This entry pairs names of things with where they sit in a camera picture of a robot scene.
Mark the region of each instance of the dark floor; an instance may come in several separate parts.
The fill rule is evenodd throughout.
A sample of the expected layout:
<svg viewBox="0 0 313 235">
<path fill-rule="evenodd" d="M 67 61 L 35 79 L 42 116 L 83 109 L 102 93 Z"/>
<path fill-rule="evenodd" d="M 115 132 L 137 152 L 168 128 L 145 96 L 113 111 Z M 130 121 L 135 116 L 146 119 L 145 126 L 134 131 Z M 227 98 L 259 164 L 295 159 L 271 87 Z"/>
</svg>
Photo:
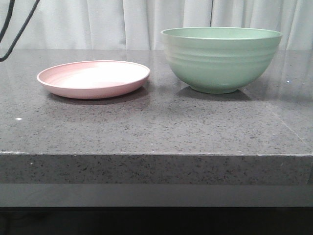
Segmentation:
<svg viewBox="0 0 313 235">
<path fill-rule="evenodd" d="M 1 208 L 0 235 L 313 235 L 313 208 Z"/>
</svg>

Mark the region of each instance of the plate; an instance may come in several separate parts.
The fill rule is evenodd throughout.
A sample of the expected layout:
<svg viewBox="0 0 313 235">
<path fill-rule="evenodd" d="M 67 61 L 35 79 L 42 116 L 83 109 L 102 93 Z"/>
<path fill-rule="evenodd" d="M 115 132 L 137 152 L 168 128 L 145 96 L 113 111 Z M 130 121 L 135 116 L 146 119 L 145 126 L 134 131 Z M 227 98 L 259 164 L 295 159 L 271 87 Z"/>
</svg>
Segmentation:
<svg viewBox="0 0 313 235">
<path fill-rule="evenodd" d="M 132 92 L 148 79 L 148 67 L 127 61 L 97 60 L 57 65 L 37 80 L 51 93 L 75 99 L 109 98 Z"/>
</svg>

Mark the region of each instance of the countertop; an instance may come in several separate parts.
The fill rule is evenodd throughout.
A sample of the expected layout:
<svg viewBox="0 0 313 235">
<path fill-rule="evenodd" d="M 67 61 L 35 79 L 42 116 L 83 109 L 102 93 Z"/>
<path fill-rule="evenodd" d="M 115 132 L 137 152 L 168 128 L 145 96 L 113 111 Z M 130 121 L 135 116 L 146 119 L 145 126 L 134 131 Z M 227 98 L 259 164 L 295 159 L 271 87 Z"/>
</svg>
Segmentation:
<svg viewBox="0 0 313 235">
<path fill-rule="evenodd" d="M 151 75 L 99 100 L 59 97 L 36 80 L 85 60 L 141 63 Z M 163 51 L 17 49 L 0 71 L 2 186 L 313 185 L 312 51 L 279 51 L 256 81 L 220 95 L 181 82 Z"/>
</svg>

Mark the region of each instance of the green bowl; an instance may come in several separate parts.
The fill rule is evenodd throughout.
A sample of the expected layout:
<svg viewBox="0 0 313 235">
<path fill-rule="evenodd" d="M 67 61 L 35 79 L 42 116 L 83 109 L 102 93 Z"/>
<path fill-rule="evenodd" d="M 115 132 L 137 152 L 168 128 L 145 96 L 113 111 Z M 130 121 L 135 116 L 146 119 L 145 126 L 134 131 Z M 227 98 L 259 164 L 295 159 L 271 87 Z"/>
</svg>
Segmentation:
<svg viewBox="0 0 313 235">
<path fill-rule="evenodd" d="M 271 30 L 230 27 L 173 28 L 161 34 L 174 74 L 211 94 L 231 93 L 257 79 L 282 37 Z"/>
</svg>

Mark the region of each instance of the white curtain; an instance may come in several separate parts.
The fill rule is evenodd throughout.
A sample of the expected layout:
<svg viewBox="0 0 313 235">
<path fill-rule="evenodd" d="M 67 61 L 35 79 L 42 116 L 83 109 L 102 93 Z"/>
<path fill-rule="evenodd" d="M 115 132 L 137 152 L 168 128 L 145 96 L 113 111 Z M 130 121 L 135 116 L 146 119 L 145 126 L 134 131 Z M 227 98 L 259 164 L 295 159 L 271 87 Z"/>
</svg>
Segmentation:
<svg viewBox="0 0 313 235">
<path fill-rule="evenodd" d="M 8 48 L 34 0 L 16 0 Z M 0 0 L 3 25 L 9 0 Z M 41 0 L 16 48 L 162 49 L 163 29 L 252 27 L 281 31 L 280 49 L 313 48 L 313 0 Z"/>
</svg>

